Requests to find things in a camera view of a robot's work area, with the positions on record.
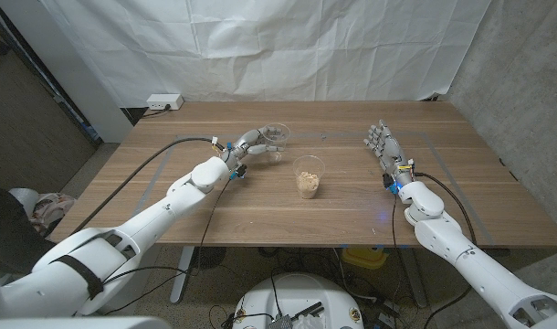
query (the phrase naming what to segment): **gray wall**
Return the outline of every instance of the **gray wall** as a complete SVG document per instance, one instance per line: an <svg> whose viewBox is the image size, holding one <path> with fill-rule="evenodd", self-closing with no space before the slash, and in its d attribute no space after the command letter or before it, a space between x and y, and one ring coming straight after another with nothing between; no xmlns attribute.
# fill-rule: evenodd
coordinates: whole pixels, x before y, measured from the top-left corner
<svg viewBox="0 0 557 329"><path fill-rule="evenodd" d="M447 98L557 222L557 1L493 1ZM499 261L557 294L557 253ZM474 292L437 317L440 328L502 327Z"/></svg>

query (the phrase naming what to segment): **plastic cup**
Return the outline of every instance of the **plastic cup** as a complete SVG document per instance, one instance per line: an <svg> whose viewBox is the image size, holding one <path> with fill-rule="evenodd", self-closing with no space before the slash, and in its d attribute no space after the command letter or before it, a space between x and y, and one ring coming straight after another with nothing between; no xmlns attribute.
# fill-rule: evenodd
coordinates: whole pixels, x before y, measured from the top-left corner
<svg viewBox="0 0 557 329"><path fill-rule="evenodd" d="M266 146L287 147L287 140L290 137L290 129L282 123L269 123L265 126L265 132L262 134L265 138ZM282 158L280 152L267 152L268 161L277 163Z"/></svg>
<svg viewBox="0 0 557 329"><path fill-rule="evenodd" d="M314 198L321 176L325 173L325 164L315 155L304 155L295 160L293 170L299 196L305 199Z"/></svg>

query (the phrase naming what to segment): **electrical socket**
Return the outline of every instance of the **electrical socket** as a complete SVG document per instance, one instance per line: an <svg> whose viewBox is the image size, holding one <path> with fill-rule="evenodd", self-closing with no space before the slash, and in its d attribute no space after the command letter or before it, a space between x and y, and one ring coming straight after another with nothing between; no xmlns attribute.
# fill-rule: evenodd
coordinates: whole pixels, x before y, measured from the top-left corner
<svg viewBox="0 0 557 329"><path fill-rule="evenodd" d="M153 94L147 100L151 110L163 110L167 105L171 106L169 110L179 110L183 103L181 94Z"/></svg>

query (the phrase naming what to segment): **white robotic arm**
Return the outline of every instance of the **white robotic arm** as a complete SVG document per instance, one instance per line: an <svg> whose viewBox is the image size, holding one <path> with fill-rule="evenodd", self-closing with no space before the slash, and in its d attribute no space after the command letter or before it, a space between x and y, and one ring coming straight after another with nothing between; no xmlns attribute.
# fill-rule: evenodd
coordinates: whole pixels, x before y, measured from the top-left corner
<svg viewBox="0 0 557 329"><path fill-rule="evenodd" d="M0 287L0 318L91 314L112 298L138 268L144 252L179 218L194 211L215 184L242 176L247 154L281 151L266 147L260 128L245 133L220 157L212 157L174 182L167 196L115 228L86 228L61 241L26 277ZM269 133L280 133L272 129Z"/></svg>
<svg viewBox="0 0 557 329"><path fill-rule="evenodd" d="M443 200L415 181L414 163L382 120L364 142L394 180L389 189L410 205L405 217L421 245L453 265L509 328L557 328L557 296L525 284L463 235Z"/></svg>

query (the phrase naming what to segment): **white curtain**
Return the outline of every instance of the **white curtain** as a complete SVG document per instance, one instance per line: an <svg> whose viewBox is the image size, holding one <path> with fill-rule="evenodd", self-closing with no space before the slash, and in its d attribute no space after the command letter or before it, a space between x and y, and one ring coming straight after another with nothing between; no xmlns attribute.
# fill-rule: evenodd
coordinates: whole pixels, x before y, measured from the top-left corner
<svg viewBox="0 0 557 329"><path fill-rule="evenodd" d="M42 0L121 107L446 93L489 0Z"/></svg>

